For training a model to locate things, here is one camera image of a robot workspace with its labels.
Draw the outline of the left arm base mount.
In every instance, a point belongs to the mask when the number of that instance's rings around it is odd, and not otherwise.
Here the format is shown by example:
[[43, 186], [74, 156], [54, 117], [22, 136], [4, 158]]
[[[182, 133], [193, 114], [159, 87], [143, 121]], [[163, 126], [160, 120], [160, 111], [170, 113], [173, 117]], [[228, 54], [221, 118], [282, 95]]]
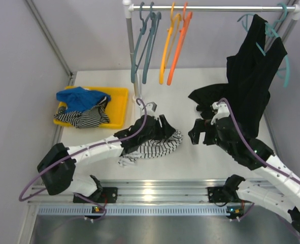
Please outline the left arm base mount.
[[116, 203], [118, 197], [117, 187], [102, 187], [101, 182], [93, 175], [90, 176], [97, 186], [97, 190], [86, 197], [81, 194], [82, 197], [91, 200], [96, 203]]

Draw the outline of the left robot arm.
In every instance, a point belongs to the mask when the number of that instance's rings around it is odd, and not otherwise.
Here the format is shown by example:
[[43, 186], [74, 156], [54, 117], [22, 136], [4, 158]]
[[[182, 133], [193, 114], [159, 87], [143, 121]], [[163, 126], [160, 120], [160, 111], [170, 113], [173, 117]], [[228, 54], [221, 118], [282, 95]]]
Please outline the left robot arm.
[[163, 114], [142, 115], [134, 125], [98, 142], [71, 147], [55, 144], [37, 171], [49, 195], [70, 191], [96, 202], [102, 197], [100, 181], [92, 174], [80, 175], [78, 169], [109, 158], [118, 158], [119, 164], [162, 158], [174, 153], [182, 142], [182, 132], [173, 128]]

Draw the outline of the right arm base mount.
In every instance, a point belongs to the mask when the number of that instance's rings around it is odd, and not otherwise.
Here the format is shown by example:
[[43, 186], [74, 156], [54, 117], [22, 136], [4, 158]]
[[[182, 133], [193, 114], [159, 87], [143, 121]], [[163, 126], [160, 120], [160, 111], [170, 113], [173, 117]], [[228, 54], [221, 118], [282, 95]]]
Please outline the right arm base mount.
[[234, 174], [227, 178], [223, 186], [208, 187], [209, 202], [219, 207], [226, 206], [228, 203], [240, 203], [241, 199], [236, 191], [243, 181], [245, 181], [243, 177]]

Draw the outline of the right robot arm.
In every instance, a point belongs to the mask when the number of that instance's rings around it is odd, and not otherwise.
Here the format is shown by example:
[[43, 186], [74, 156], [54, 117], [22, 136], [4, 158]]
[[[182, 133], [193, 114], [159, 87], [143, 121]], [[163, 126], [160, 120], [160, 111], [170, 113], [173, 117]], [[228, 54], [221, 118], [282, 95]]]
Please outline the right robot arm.
[[300, 233], [300, 179], [261, 140], [248, 136], [241, 124], [230, 116], [215, 121], [200, 120], [204, 144], [216, 145], [239, 165], [261, 176], [278, 192], [269, 191], [250, 180], [233, 174], [220, 187], [223, 199], [229, 202], [252, 202], [281, 216]]

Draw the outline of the orange hanger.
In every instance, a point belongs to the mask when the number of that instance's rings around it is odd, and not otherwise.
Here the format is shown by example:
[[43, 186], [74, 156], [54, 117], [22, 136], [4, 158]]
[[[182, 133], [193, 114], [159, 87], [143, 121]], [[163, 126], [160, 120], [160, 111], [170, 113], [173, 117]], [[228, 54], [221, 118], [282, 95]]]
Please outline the orange hanger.
[[187, 35], [187, 31], [188, 31], [190, 21], [192, 19], [193, 12], [190, 11], [186, 15], [187, 6], [188, 6], [188, 2], [185, 2], [184, 7], [183, 7], [183, 14], [182, 14], [183, 26], [180, 30], [180, 36], [179, 36], [175, 56], [174, 56], [174, 59], [173, 59], [173, 62], [172, 62], [171, 68], [170, 68], [170, 72], [169, 72], [169, 75], [168, 75], [167, 85], [172, 84], [174, 71], [175, 71], [175, 68], [177, 66], [177, 63], [178, 63], [178, 60], [179, 60], [179, 57], [180, 57], [180, 54], [181, 54], [181, 51], [182, 51], [182, 48], [183, 48], [183, 44], [184, 44], [184, 41], [185, 41], [185, 38], [186, 38], [186, 35]]

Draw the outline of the striped tank top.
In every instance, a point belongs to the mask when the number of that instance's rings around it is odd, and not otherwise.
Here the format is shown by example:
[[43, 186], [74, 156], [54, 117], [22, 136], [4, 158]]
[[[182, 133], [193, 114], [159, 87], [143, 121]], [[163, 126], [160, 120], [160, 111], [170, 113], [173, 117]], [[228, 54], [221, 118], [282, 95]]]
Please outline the striped tank top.
[[171, 137], [162, 140], [149, 140], [129, 154], [119, 158], [118, 164], [121, 167], [135, 165], [138, 159], [155, 159], [173, 153], [183, 141], [183, 134], [176, 130]]

